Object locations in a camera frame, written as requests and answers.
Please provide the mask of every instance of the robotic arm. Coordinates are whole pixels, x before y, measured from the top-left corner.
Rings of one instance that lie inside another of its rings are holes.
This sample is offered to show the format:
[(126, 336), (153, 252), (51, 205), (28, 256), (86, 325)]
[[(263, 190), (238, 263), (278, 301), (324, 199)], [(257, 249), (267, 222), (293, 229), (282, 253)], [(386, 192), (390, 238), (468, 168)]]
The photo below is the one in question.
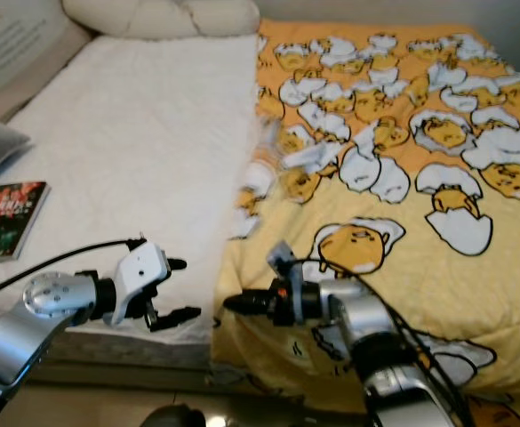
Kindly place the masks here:
[(52, 338), (69, 326), (103, 318), (109, 326), (144, 317), (151, 332), (175, 327), (200, 315), (185, 307), (159, 317), (151, 299), (156, 286), (182, 270), (182, 260), (167, 259), (154, 243), (140, 245), (121, 260), (113, 278), (95, 271), (70, 276), (44, 273), (29, 280), (22, 299), (0, 316), (0, 412), (32, 367), (40, 363)]
[(268, 257), (277, 278), (269, 290), (244, 290), (224, 307), (266, 315), (275, 326), (319, 319), (336, 325), (360, 378), (373, 426), (472, 427), (470, 414), (453, 412), (451, 393), (427, 375), (418, 353), (396, 326), (391, 310), (360, 278), (305, 282), (291, 248), (282, 243)]

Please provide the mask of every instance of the book cover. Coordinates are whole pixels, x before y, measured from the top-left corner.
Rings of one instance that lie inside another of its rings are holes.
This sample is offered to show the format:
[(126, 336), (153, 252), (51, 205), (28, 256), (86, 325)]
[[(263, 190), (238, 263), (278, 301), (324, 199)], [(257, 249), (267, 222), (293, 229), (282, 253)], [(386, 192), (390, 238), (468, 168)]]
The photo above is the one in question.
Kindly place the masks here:
[(0, 185), (0, 261), (19, 256), (49, 189), (46, 182)]

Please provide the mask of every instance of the yellow bedsheet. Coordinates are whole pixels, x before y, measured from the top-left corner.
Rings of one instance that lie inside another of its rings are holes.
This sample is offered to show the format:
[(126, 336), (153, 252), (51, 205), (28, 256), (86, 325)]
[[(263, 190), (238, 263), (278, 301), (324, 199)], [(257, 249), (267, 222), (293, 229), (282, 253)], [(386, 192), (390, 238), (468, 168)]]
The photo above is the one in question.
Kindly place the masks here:
[[(221, 308), (269, 287), (285, 240), (318, 260), (305, 279), (364, 275), (458, 385), (520, 413), (520, 73), (470, 28), (264, 20), (257, 85), (258, 114), (282, 128), (236, 201), (213, 359), (311, 406), (363, 410), (332, 328)], [(496, 418), (480, 425), (520, 425)]]

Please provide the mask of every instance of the wall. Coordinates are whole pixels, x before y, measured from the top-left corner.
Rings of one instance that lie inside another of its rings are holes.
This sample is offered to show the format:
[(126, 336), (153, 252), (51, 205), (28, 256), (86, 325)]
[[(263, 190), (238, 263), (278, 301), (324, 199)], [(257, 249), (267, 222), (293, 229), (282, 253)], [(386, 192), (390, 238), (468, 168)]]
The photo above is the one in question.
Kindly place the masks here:
[(520, 0), (255, 0), (265, 18), (468, 24), (520, 70)]

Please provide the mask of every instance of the floor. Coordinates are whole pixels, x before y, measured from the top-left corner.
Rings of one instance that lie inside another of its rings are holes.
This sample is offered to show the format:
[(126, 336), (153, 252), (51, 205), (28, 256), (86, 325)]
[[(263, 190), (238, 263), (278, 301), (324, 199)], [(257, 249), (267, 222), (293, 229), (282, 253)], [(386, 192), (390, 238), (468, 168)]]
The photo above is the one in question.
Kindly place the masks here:
[(28, 385), (4, 409), (0, 427), (140, 427), (158, 407), (183, 403), (202, 410), (207, 427), (362, 425), (350, 416), (306, 412), (273, 399)]

